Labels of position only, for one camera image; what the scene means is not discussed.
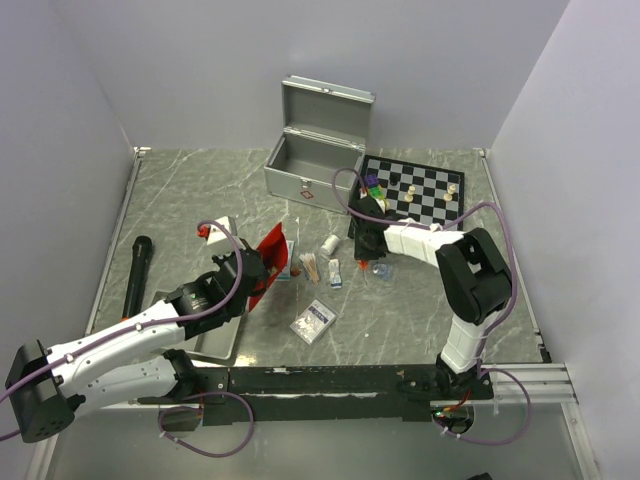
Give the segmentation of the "white bandage roll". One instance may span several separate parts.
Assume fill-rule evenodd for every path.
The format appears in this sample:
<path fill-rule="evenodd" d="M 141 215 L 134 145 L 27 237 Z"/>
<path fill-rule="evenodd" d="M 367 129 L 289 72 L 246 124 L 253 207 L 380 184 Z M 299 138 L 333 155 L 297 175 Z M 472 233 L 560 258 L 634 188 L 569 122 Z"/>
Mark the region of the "white bandage roll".
<path fill-rule="evenodd" d="M 337 235 L 335 234 L 329 235 L 321 245 L 320 253 L 324 256 L 332 255 L 335 252 L 336 248 L 338 247 L 340 241 L 341 239 Z"/>

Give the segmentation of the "red first aid pouch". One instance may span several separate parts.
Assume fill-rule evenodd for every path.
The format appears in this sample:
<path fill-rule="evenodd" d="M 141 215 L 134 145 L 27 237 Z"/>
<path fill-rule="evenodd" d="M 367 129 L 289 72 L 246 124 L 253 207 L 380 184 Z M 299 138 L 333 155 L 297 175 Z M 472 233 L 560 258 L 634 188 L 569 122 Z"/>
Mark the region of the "red first aid pouch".
<path fill-rule="evenodd" d="M 260 280 L 249 300 L 249 311 L 260 302 L 264 294 L 274 283 L 287 261 L 287 244 L 282 223 L 277 223 L 257 247 L 266 269 L 266 278 Z"/>

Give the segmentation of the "small blue white packet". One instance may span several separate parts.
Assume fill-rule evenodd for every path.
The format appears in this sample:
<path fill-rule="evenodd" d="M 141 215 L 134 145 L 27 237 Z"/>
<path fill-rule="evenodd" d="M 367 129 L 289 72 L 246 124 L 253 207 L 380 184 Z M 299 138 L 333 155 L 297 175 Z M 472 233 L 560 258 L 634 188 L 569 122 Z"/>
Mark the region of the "small blue white packet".
<path fill-rule="evenodd" d="M 340 262 L 338 259 L 331 259 L 328 262 L 329 270 L 329 283 L 333 289 L 339 289 L 342 287 L 342 276 L 340 271 Z"/>

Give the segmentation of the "bag of cotton swabs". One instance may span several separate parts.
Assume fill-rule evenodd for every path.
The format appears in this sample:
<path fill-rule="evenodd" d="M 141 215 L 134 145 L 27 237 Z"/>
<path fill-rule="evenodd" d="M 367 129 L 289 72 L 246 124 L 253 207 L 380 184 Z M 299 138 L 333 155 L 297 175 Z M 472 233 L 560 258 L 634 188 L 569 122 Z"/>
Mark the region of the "bag of cotton swabs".
<path fill-rule="evenodd" d="M 318 285 L 320 282 L 320 274 L 319 274 L 319 269 L 317 265 L 316 255 L 311 252 L 302 253 L 299 255 L 299 261 L 309 280 L 314 285 Z"/>

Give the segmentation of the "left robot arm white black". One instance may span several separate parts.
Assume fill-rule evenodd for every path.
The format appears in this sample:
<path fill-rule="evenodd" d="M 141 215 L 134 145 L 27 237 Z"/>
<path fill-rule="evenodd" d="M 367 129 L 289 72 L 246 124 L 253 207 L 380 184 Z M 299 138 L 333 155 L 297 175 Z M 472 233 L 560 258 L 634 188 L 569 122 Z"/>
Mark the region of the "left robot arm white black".
<path fill-rule="evenodd" d="M 176 345 L 240 317 L 267 279 L 253 249 L 214 262 L 217 270 L 117 325 L 49 348 L 38 340 L 22 345 L 1 396 L 11 404 L 22 441 L 43 441 L 76 418 L 129 398 L 192 398 L 198 379 Z"/>

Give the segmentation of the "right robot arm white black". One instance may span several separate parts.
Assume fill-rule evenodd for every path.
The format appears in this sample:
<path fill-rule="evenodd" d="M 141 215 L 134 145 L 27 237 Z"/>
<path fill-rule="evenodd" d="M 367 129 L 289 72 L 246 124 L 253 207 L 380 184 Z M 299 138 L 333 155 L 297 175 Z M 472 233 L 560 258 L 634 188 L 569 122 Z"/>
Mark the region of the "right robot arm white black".
<path fill-rule="evenodd" d="M 478 375 L 491 328 L 515 297 L 512 273 L 483 228 L 449 231 L 387 213 L 382 202 L 363 196 L 351 203 L 354 257 L 373 261 L 388 254 L 424 262 L 439 271 L 453 312 L 445 346 L 436 360 L 436 385 L 458 398 Z"/>

